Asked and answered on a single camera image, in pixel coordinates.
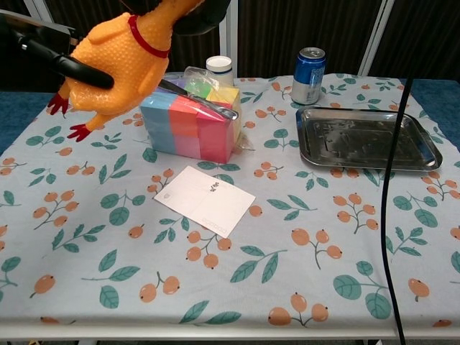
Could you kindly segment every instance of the white bottle cap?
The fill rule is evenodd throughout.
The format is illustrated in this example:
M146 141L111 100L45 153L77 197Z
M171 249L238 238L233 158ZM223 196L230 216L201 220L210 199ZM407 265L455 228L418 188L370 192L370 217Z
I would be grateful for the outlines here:
M217 55L206 60L206 69L214 74L214 78L224 84L232 86L233 70L231 69L231 58Z

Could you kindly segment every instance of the table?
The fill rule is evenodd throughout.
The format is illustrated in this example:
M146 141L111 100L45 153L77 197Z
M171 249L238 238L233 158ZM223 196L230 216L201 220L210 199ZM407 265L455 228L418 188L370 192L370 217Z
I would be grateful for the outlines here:
M0 159L0 337L395 336L382 172L301 160L291 76L237 85L248 141L226 165L155 152L137 109L78 144L69 127L93 114L40 113ZM344 74L323 87L318 104L342 108L396 109L402 92ZM406 112L444 161L390 183L402 322L409 337L460 337L460 154L413 98ZM152 200L187 165L256 196L230 241Z

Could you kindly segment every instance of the rubber chicken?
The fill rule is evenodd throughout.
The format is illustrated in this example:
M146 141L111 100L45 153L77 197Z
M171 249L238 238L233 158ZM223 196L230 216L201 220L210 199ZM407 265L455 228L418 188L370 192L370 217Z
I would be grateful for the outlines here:
M72 126L79 142L94 129L126 113L156 89L165 74L174 23L204 0L162 0L144 16L121 16L96 25L72 52L75 59L108 73L114 87L104 90L66 78L48 106L51 114L68 109L96 111L85 124Z

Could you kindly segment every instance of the metal utensil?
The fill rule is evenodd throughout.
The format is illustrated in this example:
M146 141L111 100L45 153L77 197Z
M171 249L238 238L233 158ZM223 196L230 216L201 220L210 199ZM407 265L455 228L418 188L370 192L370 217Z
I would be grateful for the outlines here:
M202 97L199 97L199 96L194 95L194 94L192 94L190 92L187 92L183 88L171 83L170 81L162 79L160 81L160 84L158 84L158 86L163 88L163 89L165 89L165 90L167 90L167 91L175 93L176 95L186 97L186 98L188 98L188 99L190 99L192 101L195 101L195 102L197 102L199 104L207 106L209 109L211 109L212 111L215 111L217 114L221 115L225 119L228 119L228 120L236 120L236 119L238 119L239 115L238 115L238 112L236 112L235 110L228 109L228 108L225 108L224 106L219 106L218 104L214 104L214 103L212 103L210 101L207 101Z
M397 113L306 106L296 113L300 153L315 165L384 169ZM435 170L443 157L416 119L405 114L393 169Z

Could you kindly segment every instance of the white paper card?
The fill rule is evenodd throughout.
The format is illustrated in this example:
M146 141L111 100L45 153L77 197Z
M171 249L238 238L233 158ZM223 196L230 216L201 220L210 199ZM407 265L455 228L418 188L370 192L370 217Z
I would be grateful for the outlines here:
M254 199L244 190L190 166L155 196L155 200L222 237L230 235Z

